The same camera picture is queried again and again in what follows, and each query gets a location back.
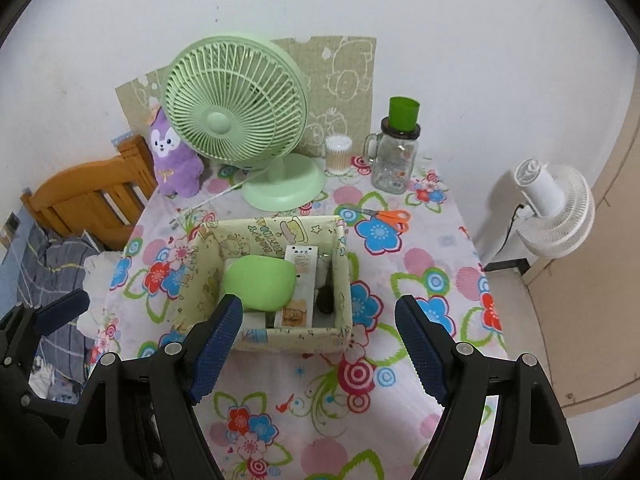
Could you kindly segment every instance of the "wooden headboard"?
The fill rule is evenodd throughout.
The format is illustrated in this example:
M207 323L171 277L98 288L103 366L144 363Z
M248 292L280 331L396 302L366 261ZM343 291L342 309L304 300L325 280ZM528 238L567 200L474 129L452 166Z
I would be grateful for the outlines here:
M132 184L149 199L157 183L151 152L142 137L123 140L117 149L119 156L61 171L20 200L40 225L61 236L79 236L86 229L108 248L122 250L144 209Z

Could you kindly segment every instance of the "clear plastic container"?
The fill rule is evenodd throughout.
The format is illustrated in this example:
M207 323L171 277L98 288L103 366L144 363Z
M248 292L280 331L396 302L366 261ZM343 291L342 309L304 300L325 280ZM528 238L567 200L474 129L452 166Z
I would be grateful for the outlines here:
M402 194L414 170L420 126L417 124L413 132L399 132L388 126L387 119L382 121L382 133L371 134L365 140L363 157L372 166L371 181L375 187L388 193ZM370 154L373 139L376 147L375 150L371 147Z

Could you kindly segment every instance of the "yellow bow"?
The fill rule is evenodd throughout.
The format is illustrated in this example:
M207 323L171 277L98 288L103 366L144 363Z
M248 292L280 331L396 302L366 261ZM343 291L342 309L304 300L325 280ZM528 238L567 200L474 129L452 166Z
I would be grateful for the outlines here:
M174 174L174 170L158 171L162 175L162 181L167 182L169 175Z

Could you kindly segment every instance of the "yellow patterned box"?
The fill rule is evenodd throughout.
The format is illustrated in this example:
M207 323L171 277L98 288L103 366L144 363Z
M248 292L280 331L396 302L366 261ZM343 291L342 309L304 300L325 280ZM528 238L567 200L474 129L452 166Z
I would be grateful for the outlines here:
M208 222L196 236L199 258L196 273L211 276L215 283L209 289L220 288L225 260L246 254L261 254L284 258L288 244L318 246L319 254L332 256L334 281L335 326L333 328L267 328L241 330L234 349L270 352L342 352L349 344L353 317L349 261L342 220L339 216L308 216L299 218L251 218ZM203 290L199 301L210 303L212 295Z

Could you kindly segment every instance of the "white fan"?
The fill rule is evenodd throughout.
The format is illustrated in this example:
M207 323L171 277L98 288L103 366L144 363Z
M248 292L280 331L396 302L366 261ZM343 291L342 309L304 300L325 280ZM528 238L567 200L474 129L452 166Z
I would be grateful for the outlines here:
M516 230L525 247L545 258L561 258L575 251L589 235L595 216L593 195L584 176L570 166L548 166L528 158L516 168L513 179L527 202L516 213ZM495 254L483 257L482 263L487 264Z

